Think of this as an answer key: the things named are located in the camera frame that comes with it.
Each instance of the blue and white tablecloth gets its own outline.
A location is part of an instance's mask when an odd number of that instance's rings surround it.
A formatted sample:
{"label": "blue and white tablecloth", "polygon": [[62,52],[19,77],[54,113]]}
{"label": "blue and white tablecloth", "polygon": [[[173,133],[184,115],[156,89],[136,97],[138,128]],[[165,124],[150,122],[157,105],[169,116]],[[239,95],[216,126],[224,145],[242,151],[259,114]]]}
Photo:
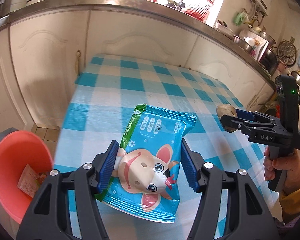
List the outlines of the blue and white tablecloth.
{"label": "blue and white tablecloth", "polygon": [[[223,170],[246,169],[268,206],[273,207],[278,194],[271,192],[264,182],[264,146],[248,142],[240,131],[225,132],[219,123],[219,104],[229,103],[243,109],[222,82],[159,62],[96,55],[77,84],[59,136],[54,168],[74,171],[105,152],[111,140],[120,142],[135,106],[146,103],[196,115],[195,127],[185,136],[190,148]],[[143,220],[97,202],[110,239],[186,239],[201,194],[188,186],[182,168],[178,187],[181,201],[173,224]],[[224,190],[216,237],[223,234],[226,196]],[[69,205],[73,233],[80,237],[74,192],[69,193]]]}

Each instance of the wet wipes package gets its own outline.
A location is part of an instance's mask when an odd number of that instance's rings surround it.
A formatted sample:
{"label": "wet wipes package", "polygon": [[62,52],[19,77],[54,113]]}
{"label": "wet wipes package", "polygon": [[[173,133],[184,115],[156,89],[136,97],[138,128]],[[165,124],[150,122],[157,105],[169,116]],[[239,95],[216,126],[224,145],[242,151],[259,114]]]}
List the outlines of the wet wipes package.
{"label": "wet wipes package", "polygon": [[181,139],[196,116],[138,105],[123,134],[109,186],[96,198],[143,219],[173,223],[180,202]]}

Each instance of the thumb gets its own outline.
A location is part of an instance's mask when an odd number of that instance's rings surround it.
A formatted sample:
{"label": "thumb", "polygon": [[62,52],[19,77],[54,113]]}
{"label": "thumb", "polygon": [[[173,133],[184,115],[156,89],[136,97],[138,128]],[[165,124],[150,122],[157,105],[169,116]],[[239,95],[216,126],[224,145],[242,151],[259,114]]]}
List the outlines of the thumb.
{"label": "thumb", "polygon": [[297,155],[280,157],[272,161],[272,166],[276,170],[294,170],[298,164],[299,161]]}

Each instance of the cartoon cow face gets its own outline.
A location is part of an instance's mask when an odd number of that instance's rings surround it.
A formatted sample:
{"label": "cartoon cow face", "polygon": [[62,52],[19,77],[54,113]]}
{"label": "cartoon cow face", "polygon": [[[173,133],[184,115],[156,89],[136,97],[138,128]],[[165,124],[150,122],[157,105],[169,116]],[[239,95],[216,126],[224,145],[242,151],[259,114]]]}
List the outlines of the cartoon cow face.
{"label": "cartoon cow face", "polygon": [[113,176],[118,176],[121,186],[129,193],[143,193],[142,209],[149,212],[155,209],[161,196],[171,199],[166,187],[172,189],[174,175],[170,169],[177,161],[172,161],[172,148],[169,144],[162,146],[156,156],[146,149],[137,149],[130,153],[119,149],[114,165]]}

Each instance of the person's arm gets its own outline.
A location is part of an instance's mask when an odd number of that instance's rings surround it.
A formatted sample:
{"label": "person's arm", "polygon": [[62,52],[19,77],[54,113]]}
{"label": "person's arm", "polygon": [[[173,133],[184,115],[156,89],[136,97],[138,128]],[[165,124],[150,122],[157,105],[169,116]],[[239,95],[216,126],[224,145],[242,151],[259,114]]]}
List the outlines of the person's arm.
{"label": "person's arm", "polygon": [[274,169],[288,170],[283,190],[279,194],[282,218],[285,223],[288,223],[300,215],[300,157],[295,151],[293,156],[271,161],[268,148],[265,150],[265,157],[265,180],[274,179]]}

